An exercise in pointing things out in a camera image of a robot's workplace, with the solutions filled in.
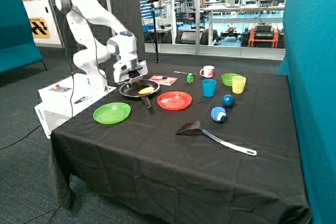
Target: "ball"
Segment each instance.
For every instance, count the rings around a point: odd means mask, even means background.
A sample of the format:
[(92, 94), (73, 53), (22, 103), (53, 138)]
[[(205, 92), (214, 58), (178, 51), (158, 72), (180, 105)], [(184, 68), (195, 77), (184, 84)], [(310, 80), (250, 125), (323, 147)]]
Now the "ball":
[(235, 104), (235, 98), (232, 95), (227, 94), (223, 96), (222, 103), (224, 107), (231, 108)]
[(226, 119), (226, 111), (222, 107), (215, 107), (211, 110), (211, 118), (220, 123)]

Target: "yellow cup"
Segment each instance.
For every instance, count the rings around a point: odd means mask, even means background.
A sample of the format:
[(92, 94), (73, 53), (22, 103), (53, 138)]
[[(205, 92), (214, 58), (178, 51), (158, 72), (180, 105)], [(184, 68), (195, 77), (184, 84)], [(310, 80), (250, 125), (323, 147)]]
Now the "yellow cup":
[(232, 77), (232, 92), (235, 94), (241, 94), (244, 91), (246, 78), (244, 76)]

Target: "blue cup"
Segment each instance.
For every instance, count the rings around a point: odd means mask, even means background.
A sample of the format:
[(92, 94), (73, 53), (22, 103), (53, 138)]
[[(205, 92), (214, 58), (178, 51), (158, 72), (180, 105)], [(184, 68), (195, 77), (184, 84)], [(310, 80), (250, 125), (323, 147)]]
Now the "blue cup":
[(205, 97), (213, 97), (216, 91), (217, 81), (214, 79), (205, 79), (202, 81), (203, 95)]

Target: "pen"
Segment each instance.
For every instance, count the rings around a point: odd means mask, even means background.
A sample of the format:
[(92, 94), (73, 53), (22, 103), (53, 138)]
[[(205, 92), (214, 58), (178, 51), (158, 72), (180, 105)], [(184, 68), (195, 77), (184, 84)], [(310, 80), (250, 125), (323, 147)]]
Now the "pen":
[[(174, 71), (174, 73), (184, 73), (184, 72), (178, 72), (178, 71)], [(184, 73), (184, 74), (188, 74), (188, 73)]]
[(85, 100), (88, 100), (88, 99), (89, 99), (89, 97), (82, 97), (81, 99), (77, 100), (75, 102), (75, 104), (80, 103), (80, 102), (85, 101)]

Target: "teal chair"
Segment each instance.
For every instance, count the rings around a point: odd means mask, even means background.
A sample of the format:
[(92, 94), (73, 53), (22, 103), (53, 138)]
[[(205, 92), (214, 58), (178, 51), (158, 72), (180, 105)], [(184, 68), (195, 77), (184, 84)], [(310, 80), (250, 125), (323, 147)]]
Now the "teal chair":
[(0, 0), (0, 6), (0, 73), (43, 62), (22, 0)]
[(313, 224), (336, 223), (335, 0), (286, 0), (287, 74)]

